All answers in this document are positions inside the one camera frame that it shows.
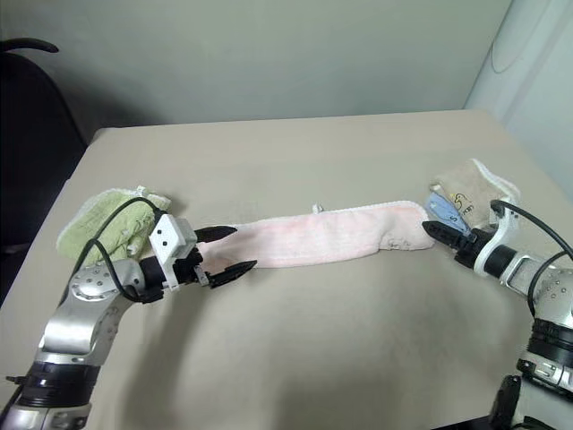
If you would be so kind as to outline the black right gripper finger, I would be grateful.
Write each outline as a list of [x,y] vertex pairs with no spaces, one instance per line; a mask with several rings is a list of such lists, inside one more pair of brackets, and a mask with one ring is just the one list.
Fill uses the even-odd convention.
[[458,228],[454,228],[437,220],[427,220],[422,222],[425,232],[431,237],[442,237],[447,235],[464,236],[466,233]]
[[457,230],[429,230],[428,235],[434,240],[452,248],[452,249],[462,249],[473,242],[473,235],[464,235],[462,232]]

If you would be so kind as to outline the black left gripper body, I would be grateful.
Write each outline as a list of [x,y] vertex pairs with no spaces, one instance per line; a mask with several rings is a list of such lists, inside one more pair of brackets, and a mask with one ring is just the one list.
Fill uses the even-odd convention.
[[176,259],[173,270],[179,285],[198,283],[202,287],[210,285],[208,273],[202,268],[203,257],[197,247],[185,257]]

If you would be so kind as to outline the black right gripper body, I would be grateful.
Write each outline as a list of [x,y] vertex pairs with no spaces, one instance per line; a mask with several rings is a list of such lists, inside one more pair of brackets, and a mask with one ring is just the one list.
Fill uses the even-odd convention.
[[471,233],[468,236],[461,236],[454,245],[456,249],[455,261],[473,269],[477,256],[482,251],[483,241],[476,233]]

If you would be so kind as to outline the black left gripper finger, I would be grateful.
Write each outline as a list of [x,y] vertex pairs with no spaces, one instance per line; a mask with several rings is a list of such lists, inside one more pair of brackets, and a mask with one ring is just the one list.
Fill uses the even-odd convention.
[[236,228],[230,226],[211,226],[196,229],[194,233],[198,243],[210,243],[233,235],[236,231]]
[[209,274],[209,287],[218,288],[227,283],[241,278],[245,273],[254,268],[257,264],[256,260],[238,262],[231,266],[226,267],[222,272],[216,274]]

